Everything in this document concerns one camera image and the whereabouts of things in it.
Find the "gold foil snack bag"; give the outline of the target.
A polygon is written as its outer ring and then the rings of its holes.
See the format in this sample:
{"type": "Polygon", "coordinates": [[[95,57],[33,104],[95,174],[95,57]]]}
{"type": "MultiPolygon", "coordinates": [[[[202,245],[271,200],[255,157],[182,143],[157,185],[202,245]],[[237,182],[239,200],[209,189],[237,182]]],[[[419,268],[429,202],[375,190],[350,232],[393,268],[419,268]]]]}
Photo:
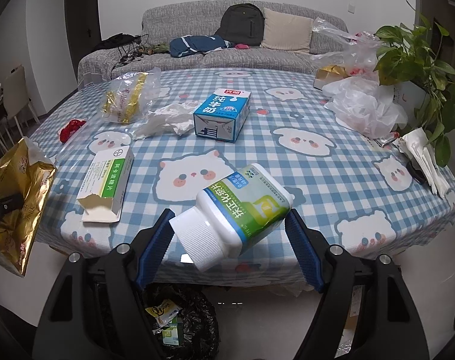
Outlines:
{"type": "Polygon", "coordinates": [[[0,266],[23,276],[57,168],[23,137],[0,159],[0,266]]]}

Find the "green potted plant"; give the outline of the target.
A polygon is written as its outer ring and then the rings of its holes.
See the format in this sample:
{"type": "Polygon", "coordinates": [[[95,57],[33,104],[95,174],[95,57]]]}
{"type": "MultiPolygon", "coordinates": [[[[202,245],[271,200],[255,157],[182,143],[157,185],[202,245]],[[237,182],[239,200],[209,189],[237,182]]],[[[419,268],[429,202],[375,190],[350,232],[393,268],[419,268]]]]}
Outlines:
{"type": "Polygon", "coordinates": [[[441,42],[449,31],[417,12],[421,23],[384,25],[375,36],[382,42],[375,71],[382,86],[411,82],[427,98],[414,110],[413,128],[422,128],[435,151],[436,164],[451,159],[448,134],[455,132],[455,68],[440,57],[441,42]]]}

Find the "grey sofa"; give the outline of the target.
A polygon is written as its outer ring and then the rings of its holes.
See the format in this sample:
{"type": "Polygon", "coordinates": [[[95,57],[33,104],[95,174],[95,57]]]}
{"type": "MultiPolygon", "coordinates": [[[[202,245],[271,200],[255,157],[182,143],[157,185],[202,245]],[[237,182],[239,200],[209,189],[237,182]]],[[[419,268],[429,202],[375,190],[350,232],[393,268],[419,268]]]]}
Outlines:
{"type": "Polygon", "coordinates": [[[109,38],[80,60],[78,86],[153,68],[263,68],[312,74],[313,55],[345,49],[314,31],[316,19],[347,29],[336,16],[277,2],[201,0],[151,8],[144,12],[138,37],[119,44],[109,38]]]}

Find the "green white box in bin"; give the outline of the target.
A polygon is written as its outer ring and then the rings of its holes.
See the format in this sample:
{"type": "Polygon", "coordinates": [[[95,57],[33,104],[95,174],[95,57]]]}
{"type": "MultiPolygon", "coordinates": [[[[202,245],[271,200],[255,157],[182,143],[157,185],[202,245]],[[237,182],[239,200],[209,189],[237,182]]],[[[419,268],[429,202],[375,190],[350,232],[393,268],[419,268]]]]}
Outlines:
{"type": "Polygon", "coordinates": [[[184,324],[181,318],[172,319],[162,330],[162,342],[164,345],[179,347],[184,341],[184,324]]]}

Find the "blue white milk carton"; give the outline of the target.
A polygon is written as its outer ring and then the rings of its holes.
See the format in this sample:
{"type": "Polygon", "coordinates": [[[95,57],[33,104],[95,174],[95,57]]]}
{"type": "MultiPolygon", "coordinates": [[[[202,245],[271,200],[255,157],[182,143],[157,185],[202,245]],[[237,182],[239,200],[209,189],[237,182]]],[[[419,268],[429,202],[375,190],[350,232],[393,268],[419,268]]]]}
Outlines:
{"type": "Polygon", "coordinates": [[[218,88],[193,112],[198,137],[234,143],[250,111],[249,91],[218,88]]]}

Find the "black trash bag bin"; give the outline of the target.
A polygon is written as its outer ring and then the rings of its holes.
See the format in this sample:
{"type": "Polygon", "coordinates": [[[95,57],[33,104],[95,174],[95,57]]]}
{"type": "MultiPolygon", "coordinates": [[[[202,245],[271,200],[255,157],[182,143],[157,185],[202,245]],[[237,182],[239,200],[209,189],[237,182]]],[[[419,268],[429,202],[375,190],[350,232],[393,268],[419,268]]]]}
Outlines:
{"type": "Polygon", "coordinates": [[[89,289],[88,336],[102,348],[108,359],[150,359],[157,350],[161,359],[215,359],[219,346],[218,322],[213,304],[201,288],[189,284],[150,283],[140,293],[139,311],[153,342],[147,336],[141,340],[121,338],[116,331],[109,304],[107,285],[94,284],[89,289]],[[184,341],[179,347],[164,345],[162,330],[153,333],[155,319],[146,307],[158,306],[163,300],[172,300],[182,309],[177,317],[184,324],[184,341]]]}

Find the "yellow snack wrapper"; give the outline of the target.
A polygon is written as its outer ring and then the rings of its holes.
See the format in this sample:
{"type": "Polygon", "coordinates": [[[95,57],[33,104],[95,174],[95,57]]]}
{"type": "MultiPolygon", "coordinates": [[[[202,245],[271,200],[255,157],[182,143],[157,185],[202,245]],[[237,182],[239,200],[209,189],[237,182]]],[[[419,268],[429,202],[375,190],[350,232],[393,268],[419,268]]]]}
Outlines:
{"type": "Polygon", "coordinates": [[[153,333],[166,328],[177,317],[181,309],[180,306],[169,299],[163,300],[158,306],[146,307],[145,311],[155,319],[153,333]]]}

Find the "black backpack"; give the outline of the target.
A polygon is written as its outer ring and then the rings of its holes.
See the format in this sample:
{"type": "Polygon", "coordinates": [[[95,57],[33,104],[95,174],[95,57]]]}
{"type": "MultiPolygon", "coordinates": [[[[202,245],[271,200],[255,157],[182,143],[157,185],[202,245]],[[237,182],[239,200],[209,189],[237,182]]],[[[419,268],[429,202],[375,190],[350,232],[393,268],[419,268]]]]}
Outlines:
{"type": "Polygon", "coordinates": [[[215,32],[225,41],[259,47],[264,37],[265,18],[251,3],[240,3],[226,9],[215,32]]]}

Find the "clear bag with yellow strips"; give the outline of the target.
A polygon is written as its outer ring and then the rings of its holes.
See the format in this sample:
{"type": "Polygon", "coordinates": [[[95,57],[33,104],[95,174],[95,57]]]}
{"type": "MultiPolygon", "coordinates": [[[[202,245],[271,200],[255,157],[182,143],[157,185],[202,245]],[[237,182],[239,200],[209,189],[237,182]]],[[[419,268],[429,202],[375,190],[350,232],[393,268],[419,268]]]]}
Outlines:
{"type": "Polygon", "coordinates": [[[160,97],[161,69],[127,72],[109,83],[100,103],[100,116],[111,123],[130,125],[141,119],[160,97]]]}

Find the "red small toy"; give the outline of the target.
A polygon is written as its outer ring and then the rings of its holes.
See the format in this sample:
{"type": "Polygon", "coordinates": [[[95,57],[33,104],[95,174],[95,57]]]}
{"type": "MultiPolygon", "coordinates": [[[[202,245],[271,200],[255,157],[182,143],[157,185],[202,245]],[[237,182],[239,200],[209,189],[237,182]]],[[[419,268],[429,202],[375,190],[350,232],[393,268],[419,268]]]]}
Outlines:
{"type": "Polygon", "coordinates": [[[65,144],[85,123],[85,119],[71,119],[58,131],[59,141],[65,144]]]}

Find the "beige cushion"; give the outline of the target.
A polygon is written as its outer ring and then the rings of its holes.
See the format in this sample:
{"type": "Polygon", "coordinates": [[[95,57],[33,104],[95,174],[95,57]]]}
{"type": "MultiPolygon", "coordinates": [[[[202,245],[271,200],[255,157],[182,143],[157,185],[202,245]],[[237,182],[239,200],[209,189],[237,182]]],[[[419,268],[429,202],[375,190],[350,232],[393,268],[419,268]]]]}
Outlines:
{"type": "Polygon", "coordinates": [[[264,9],[265,27],[261,47],[308,54],[313,19],[264,9]]]}

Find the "white plastic bags pile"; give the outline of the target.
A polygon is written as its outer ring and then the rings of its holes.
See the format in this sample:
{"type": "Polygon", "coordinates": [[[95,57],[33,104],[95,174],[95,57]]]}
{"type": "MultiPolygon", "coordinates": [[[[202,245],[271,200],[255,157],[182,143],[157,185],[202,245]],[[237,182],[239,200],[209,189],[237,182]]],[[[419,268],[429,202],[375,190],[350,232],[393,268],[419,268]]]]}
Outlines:
{"type": "Polygon", "coordinates": [[[382,41],[366,32],[347,33],[321,18],[314,20],[313,33],[342,46],[310,57],[317,69],[313,86],[328,98],[326,108],[336,119],[371,139],[404,128],[407,113],[394,101],[394,87],[382,85],[375,70],[382,41]]]}

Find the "white green pill bottle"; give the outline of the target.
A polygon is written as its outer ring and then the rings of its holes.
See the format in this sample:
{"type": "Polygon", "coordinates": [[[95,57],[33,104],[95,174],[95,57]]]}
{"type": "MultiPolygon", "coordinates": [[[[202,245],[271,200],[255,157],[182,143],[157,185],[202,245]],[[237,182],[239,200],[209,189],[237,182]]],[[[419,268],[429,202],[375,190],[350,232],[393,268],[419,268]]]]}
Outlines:
{"type": "Polygon", "coordinates": [[[292,195],[252,163],[202,189],[195,205],[169,223],[195,267],[205,272],[253,247],[292,208],[292,195]]]}

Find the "dark blue clothing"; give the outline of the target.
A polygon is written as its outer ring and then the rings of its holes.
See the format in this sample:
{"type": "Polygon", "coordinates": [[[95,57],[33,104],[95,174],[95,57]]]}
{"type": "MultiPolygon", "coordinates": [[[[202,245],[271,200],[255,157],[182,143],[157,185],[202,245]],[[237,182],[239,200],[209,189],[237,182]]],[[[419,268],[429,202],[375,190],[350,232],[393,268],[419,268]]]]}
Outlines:
{"type": "Polygon", "coordinates": [[[169,43],[169,54],[173,58],[181,58],[196,54],[209,54],[210,52],[228,49],[235,44],[224,40],[219,35],[177,37],[169,43]]]}

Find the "white dining chair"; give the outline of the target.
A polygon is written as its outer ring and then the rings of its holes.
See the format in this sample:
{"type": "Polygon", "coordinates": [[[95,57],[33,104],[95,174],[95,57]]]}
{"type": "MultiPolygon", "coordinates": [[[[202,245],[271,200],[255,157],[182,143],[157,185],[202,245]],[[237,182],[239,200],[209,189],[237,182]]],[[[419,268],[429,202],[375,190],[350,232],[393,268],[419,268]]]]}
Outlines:
{"type": "Polygon", "coordinates": [[[25,69],[22,65],[13,69],[4,80],[3,104],[7,112],[7,120],[14,120],[21,137],[24,137],[24,133],[17,115],[24,108],[28,107],[37,125],[40,123],[27,92],[25,69]]]}

